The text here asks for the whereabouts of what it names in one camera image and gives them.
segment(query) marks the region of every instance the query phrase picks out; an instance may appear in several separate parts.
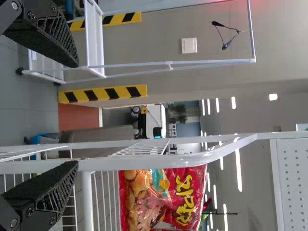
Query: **grey wall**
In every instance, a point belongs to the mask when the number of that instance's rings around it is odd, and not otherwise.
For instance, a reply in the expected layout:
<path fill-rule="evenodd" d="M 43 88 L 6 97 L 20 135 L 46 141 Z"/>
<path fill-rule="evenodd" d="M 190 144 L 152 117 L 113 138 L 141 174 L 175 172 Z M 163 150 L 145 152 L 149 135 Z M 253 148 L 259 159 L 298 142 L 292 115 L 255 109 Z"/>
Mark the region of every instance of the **grey wall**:
<path fill-rule="evenodd" d="M 307 88 L 306 0 L 251 0 L 255 31 L 257 64 L 197 69 L 181 72 L 123 77 L 64 85 L 60 89 L 96 86 L 148 84 L 145 99 L 91 102 L 89 106 L 198 100 L 204 97 L 251 95 L 281 89 L 299 91 Z M 104 28 L 107 64 L 168 60 L 249 58 L 250 39 L 242 34 L 229 50 L 221 50 L 216 20 L 240 29 L 248 29 L 245 1 L 228 1 L 142 14 L 142 23 Z M 83 32 L 74 33 L 79 55 L 84 52 Z M 225 38 L 232 32 L 223 31 Z M 180 53 L 180 39 L 197 37 L 198 53 Z M 121 70 L 107 70 L 107 74 Z M 75 72 L 72 79 L 90 77 Z"/>

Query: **microphone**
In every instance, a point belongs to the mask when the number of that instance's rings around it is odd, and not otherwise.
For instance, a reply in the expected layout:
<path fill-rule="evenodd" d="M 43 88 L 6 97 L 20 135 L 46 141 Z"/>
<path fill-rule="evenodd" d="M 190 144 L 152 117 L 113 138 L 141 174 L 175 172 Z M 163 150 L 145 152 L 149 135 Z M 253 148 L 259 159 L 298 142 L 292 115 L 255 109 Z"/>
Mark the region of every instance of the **microphone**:
<path fill-rule="evenodd" d="M 221 23 L 219 23 L 219 22 L 216 22 L 216 21 L 213 21 L 213 22 L 212 22 L 212 25 L 213 25 L 213 26 L 225 27 L 225 25 L 223 25 L 223 24 L 221 24 Z"/>
<path fill-rule="evenodd" d="M 233 36 L 233 38 L 229 41 L 229 42 L 227 42 L 226 44 L 224 44 L 223 46 L 222 46 L 222 50 L 224 51 L 224 50 L 226 50 L 228 47 L 229 47 L 229 45 L 231 44 L 231 42 L 233 41 L 233 39 L 235 38 L 236 36 Z"/>

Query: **chips bag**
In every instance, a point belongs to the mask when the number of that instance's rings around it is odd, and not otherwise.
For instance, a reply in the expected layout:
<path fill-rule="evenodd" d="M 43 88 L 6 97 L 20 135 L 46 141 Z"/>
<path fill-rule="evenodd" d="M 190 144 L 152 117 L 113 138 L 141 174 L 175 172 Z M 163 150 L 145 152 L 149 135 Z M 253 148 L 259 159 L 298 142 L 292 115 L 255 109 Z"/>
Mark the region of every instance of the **chips bag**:
<path fill-rule="evenodd" d="M 198 230 L 206 165 L 119 171 L 123 231 L 149 231 L 159 222 Z"/>

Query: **light switch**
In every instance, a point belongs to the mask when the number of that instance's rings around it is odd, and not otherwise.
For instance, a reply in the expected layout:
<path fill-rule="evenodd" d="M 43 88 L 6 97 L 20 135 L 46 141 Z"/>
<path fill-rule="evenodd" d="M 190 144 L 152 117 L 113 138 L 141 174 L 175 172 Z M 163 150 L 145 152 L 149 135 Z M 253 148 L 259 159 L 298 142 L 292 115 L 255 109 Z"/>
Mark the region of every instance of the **light switch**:
<path fill-rule="evenodd" d="M 182 38 L 182 54 L 197 52 L 197 38 Z"/>

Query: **orange wall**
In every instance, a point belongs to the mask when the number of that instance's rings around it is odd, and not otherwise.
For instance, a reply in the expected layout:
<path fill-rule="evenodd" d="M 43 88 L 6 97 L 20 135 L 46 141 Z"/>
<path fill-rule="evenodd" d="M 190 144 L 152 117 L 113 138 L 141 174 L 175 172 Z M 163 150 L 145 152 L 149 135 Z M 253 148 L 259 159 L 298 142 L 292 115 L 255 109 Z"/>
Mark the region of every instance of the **orange wall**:
<path fill-rule="evenodd" d="M 98 128 L 98 108 L 59 103 L 59 131 Z"/>

